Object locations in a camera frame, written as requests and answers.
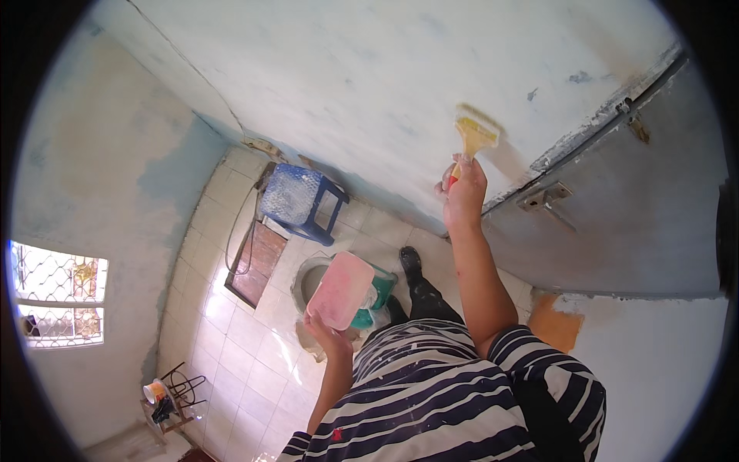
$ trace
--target metal window bars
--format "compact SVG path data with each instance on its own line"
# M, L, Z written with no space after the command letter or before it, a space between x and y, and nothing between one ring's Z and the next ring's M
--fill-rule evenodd
M31 347L103 341L108 261L10 241L19 330Z

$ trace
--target door latch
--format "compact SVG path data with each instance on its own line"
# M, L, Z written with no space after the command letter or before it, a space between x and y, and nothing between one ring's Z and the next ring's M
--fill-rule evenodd
M575 226L554 209L555 203L571 195L572 191L564 183L558 181L547 188L535 191L527 197L520 199L517 205L526 212L543 210L549 217L555 219L566 231L576 233L577 229Z

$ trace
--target black pants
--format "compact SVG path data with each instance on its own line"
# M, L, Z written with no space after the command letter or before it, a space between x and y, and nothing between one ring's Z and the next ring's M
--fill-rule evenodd
M390 324L377 329L367 337L366 342L372 340L378 333L383 330L403 324L415 319L441 319L443 321L452 321L464 324L462 316L444 301L441 292L434 285L423 277L419 271L417 275L408 278L408 289L411 293L411 316L405 314L401 307L393 309L389 307Z

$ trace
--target black shoe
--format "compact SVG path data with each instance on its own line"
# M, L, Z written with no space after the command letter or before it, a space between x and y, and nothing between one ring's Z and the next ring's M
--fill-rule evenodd
M387 297L385 305L390 312L390 324L398 325L410 320L406 312L403 311L403 305L401 305L400 300L396 299L394 295Z
M413 247L410 245L403 247L400 251L400 258L406 278L411 279L411 276L420 275L420 256Z

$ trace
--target striped shirt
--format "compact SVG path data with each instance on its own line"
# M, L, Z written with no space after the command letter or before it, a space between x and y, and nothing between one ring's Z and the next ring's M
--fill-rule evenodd
M596 457L605 390L526 326L480 359L463 325L418 319L386 329L354 361L354 385L315 435L295 432L278 461L535 461L511 383L545 381L586 461Z

